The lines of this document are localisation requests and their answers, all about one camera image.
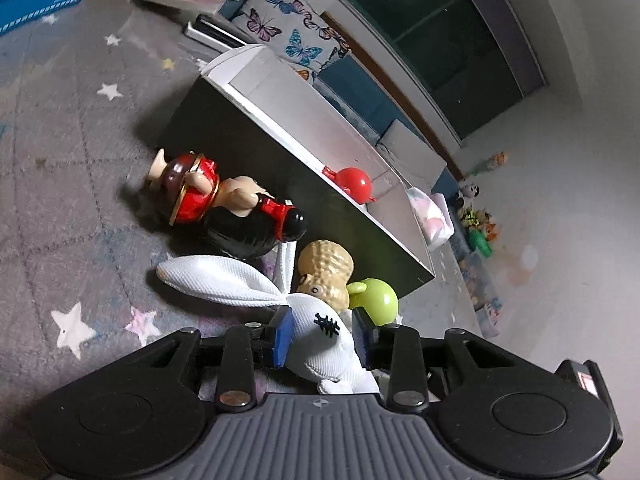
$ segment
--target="peanut toy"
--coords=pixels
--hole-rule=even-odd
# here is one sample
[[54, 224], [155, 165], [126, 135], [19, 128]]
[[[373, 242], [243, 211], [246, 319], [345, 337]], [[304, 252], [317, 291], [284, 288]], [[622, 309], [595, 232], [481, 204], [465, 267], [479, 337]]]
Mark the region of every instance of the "peanut toy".
[[323, 300], [336, 312], [349, 307], [347, 282], [353, 272], [353, 259], [341, 246], [329, 240], [307, 245], [298, 258], [300, 284], [297, 292]]

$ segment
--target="gray ribbed plate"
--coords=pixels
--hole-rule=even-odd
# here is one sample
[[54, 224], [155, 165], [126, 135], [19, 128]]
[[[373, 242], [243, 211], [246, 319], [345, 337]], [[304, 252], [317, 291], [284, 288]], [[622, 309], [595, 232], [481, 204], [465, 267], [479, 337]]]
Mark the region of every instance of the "gray ribbed plate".
[[[452, 457], [427, 423], [372, 395], [271, 394], [223, 415], [191, 454], [153, 480], [489, 480]], [[63, 480], [55, 475], [50, 480]]]

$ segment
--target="glass door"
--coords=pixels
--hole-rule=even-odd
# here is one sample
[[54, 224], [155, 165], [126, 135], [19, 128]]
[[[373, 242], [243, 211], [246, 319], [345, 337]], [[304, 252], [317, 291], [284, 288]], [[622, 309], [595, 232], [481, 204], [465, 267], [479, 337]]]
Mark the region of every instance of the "glass door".
[[413, 72], [461, 139], [523, 98], [471, 0], [347, 1]]

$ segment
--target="pink star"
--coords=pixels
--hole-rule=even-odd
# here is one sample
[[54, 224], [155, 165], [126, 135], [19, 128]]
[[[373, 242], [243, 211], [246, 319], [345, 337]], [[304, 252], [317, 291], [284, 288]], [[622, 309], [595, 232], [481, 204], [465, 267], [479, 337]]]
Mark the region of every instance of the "pink star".
[[141, 312], [135, 307], [132, 307], [131, 315], [131, 322], [125, 327], [125, 330], [137, 335], [142, 346], [146, 346], [146, 340], [149, 336], [160, 335], [158, 327], [154, 325], [155, 310], [151, 312]]

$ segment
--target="yellow star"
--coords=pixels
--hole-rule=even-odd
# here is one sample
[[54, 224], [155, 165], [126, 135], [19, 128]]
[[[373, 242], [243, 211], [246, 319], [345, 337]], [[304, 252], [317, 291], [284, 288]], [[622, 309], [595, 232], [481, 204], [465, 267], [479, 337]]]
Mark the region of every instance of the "yellow star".
[[175, 63], [168, 57], [167, 59], [162, 60], [162, 68], [164, 70], [174, 70]]

